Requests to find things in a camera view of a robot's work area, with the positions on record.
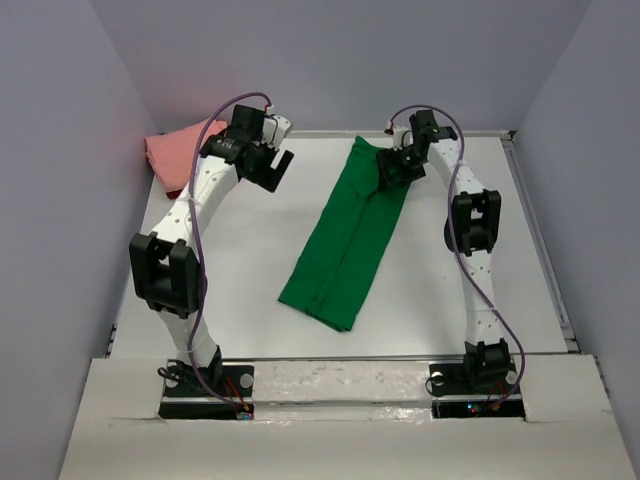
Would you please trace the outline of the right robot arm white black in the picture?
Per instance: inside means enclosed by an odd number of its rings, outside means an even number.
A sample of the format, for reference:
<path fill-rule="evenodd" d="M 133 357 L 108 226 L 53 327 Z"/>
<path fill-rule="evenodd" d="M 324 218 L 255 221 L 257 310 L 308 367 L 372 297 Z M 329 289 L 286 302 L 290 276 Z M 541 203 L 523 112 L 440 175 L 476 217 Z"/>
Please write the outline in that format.
<path fill-rule="evenodd" d="M 516 371 L 509 345 L 517 340 L 494 300 L 492 254 L 499 235 L 502 196 L 486 188 L 466 163 L 466 141 L 457 124 L 439 125 L 441 109 L 406 107 L 409 124 L 387 123 L 390 148 L 376 156 L 378 189 L 390 192 L 425 177 L 432 167 L 447 189 L 443 237 L 461 274 L 466 312 L 464 355 L 431 366 L 426 381 L 434 397 L 486 395 L 504 398 Z"/>

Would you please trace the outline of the green t shirt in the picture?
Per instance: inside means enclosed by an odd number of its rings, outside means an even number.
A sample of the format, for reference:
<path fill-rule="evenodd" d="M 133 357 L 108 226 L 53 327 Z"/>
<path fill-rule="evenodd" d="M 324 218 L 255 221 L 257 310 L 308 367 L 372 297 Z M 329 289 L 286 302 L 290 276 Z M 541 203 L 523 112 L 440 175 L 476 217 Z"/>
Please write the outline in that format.
<path fill-rule="evenodd" d="M 407 186 L 381 191 L 376 155 L 357 136 L 278 301 L 352 330 L 403 210 Z"/>

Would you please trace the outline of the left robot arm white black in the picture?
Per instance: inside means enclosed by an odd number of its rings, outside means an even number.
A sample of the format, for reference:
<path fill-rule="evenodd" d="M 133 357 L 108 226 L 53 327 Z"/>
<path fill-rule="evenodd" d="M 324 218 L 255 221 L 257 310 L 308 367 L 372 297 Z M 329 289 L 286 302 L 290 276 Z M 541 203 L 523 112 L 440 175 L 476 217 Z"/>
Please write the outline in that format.
<path fill-rule="evenodd" d="M 268 192 L 277 189 L 294 158 L 281 148 L 292 128 L 270 105 L 235 106 L 221 132 L 201 130 L 186 186 L 165 216 L 129 243 L 135 293 L 163 321 L 176 350 L 175 359 L 159 370 L 175 385 L 217 394 L 223 361 L 204 320 L 208 284 L 202 237 L 241 181 Z"/>

